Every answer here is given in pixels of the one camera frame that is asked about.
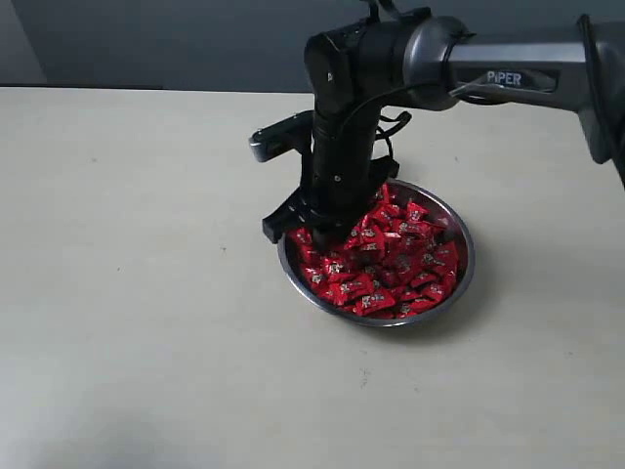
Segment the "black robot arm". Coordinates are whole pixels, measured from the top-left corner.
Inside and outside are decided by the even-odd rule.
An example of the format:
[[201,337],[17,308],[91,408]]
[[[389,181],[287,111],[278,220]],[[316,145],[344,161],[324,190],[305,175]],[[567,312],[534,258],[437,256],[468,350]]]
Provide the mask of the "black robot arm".
[[345,238],[377,190],[397,173],[374,158],[382,110],[444,111],[460,102],[514,103],[574,112],[599,164],[624,167],[624,25],[580,17],[570,26],[475,34],[459,20],[416,9],[368,18],[311,37],[304,61],[313,108],[255,132],[260,161],[301,156],[297,189],[263,220],[280,241],[305,227],[328,246]]

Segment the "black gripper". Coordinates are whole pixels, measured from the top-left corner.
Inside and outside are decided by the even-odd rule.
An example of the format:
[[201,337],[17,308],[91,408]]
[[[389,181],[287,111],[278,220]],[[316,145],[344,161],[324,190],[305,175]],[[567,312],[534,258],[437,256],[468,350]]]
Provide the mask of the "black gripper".
[[325,255],[342,243],[342,235],[367,211],[373,195],[398,173],[391,155],[372,158],[380,117],[379,109],[364,109],[353,117],[313,113],[312,158],[304,171],[302,195],[293,192],[262,220],[270,243],[278,244],[291,230],[306,226],[310,209],[321,218],[310,225],[315,249]]

